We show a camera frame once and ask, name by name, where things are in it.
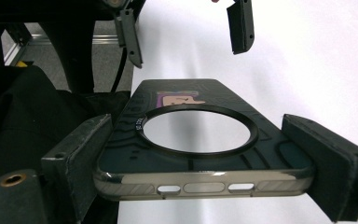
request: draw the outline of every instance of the black ring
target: black ring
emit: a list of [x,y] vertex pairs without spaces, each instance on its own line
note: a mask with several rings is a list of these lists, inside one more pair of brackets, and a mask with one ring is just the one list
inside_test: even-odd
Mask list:
[[[217,114],[222,114],[229,116],[233,119],[236,119],[240,123],[244,124],[250,131],[251,136],[249,137],[249,140],[243,144],[240,147],[223,151],[223,152],[208,152],[208,153],[198,153],[198,152],[185,152],[185,151],[179,151],[174,150],[167,147],[159,146],[152,141],[150,141],[145,133],[144,133],[144,125],[147,123],[148,120],[157,117],[159,115],[171,113],[171,112],[177,112],[177,111],[190,111],[190,110],[197,110],[197,111],[208,111],[213,112]],[[243,115],[242,113],[239,113],[237,111],[227,109],[224,107],[216,106],[216,105],[168,105],[163,106],[157,109],[150,110],[145,113],[145,116],[143,118],[137,119],[135,124],[135,130],[138,134],[141,135],[141,137],[146,141],[146,143],[154,146],[152,149],[157,149],[160,152],[163,153],[169,153],[173,154],[175,156],[181,156],[186,158],[193,158],[193,159],[201,159],[201,158],[219,158],[222,156],[230,156],[233,154],[239,154],[242,153],[244,150],[249,149],[252,147],[252,145],[257,141],[258,139],[258,128],[255,125],[255,123],[249,119],[247,116]]]

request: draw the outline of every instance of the gray floor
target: gray floor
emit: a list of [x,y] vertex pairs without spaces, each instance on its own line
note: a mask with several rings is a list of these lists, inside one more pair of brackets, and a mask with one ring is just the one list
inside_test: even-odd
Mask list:
[[[44,32],[37,23],[27,23],[32,35],[43,35]],[[97,21],[94,35],[114,35],[115,25],[112,21]],[[6,55],[14,42],[9,35],[2,35],[4,54]],[[122,49],[117,44],[94,44],[92,48],[92,63],[94,72],[94,91],[110,91],[115,81]],[[48,75],[51,82],[58,90],[69,90],[64,72],[57,53],[51,44],[32,44],[25,48],[21,55],[22,61],[34,62]],[[132,82],[133,65],[126,63],[123,77],[117,88],[118,91],[130,91]]]

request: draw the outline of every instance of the smartphone case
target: smartphone case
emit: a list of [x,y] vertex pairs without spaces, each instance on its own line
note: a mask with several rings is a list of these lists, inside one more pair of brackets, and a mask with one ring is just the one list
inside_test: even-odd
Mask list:
[[[149,119],[181,110],[232,117],[250,130],[238,148],[191,153],[149,141]],[[237,94],[214,79],[145,80],[134,92],[95,165],[99,193],[113,201],[293,196],[310,186],[310,157]]]

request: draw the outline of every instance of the phone case back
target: phone case back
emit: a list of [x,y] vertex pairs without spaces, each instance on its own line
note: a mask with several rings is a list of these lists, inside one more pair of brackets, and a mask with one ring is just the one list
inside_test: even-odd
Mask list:
[[[229,116],[246,125],[250,138],[215,153],[177,151],[147,139],[148,120],[183,110]],[[305,192],[313,173],[307,154],[222,83],[165,79],[145,80],[135,91],[97,161],[94,182],[111,200],[291,196]]]

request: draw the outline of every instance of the white surface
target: white surface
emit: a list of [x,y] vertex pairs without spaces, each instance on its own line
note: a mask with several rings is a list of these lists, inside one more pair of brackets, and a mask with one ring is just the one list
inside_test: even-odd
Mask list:
[[231,150],[244,145],[251,136],[249,129],[236,119],[207,111],[159,115],[147,121],[144,133],[161,147],[197,153]]
[[[281,127],[313,119],[358,145],[358,1],[254,0],[255,43],[232,55],[232,1],[148,0],[143,79],[215,78]],[[128,202],[119,223],[331,223],[307,196]]]

